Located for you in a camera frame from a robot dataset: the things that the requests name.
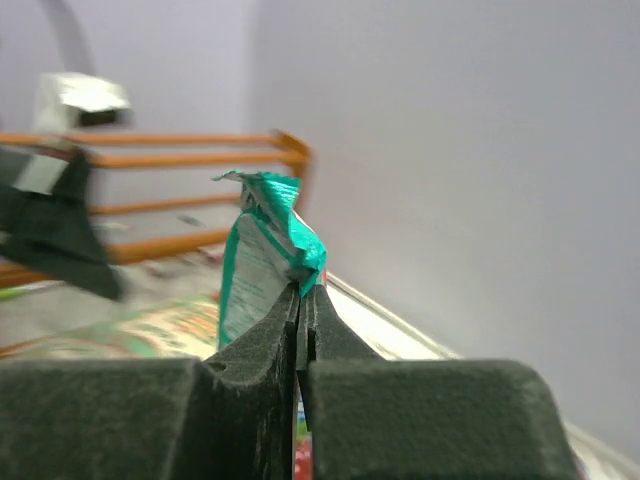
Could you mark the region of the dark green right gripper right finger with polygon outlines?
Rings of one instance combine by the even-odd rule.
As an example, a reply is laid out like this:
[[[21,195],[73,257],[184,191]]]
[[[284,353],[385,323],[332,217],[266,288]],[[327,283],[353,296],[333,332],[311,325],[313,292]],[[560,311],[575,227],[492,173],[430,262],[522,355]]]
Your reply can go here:
[[[543,378],[512,360],[395,360],[300,303],[297,368],[317,479],[577,479]]]

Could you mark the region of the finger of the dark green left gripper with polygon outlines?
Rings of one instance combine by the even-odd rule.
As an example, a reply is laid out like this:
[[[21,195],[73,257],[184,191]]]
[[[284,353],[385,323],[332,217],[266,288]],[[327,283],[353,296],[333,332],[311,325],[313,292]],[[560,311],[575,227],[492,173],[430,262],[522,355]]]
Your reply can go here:
[[[76,148],[44,193],[18,186],[34,160],[1,149],[1,256],[96,296],[119,301],[123,288],[95,233],[86,201],[91,165]]]

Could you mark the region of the teal snack packet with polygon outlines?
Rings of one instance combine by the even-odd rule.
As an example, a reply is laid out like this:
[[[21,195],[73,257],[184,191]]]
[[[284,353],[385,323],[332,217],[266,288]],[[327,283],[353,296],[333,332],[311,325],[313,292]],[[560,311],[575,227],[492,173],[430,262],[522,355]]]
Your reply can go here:
[[[219,348],[240,338],[290,284],[300,296],[327,283],[327,250],[296,212],[302,182],[271,172],[228,171],[213,179],[241,185],[240,213],[225,244]]]

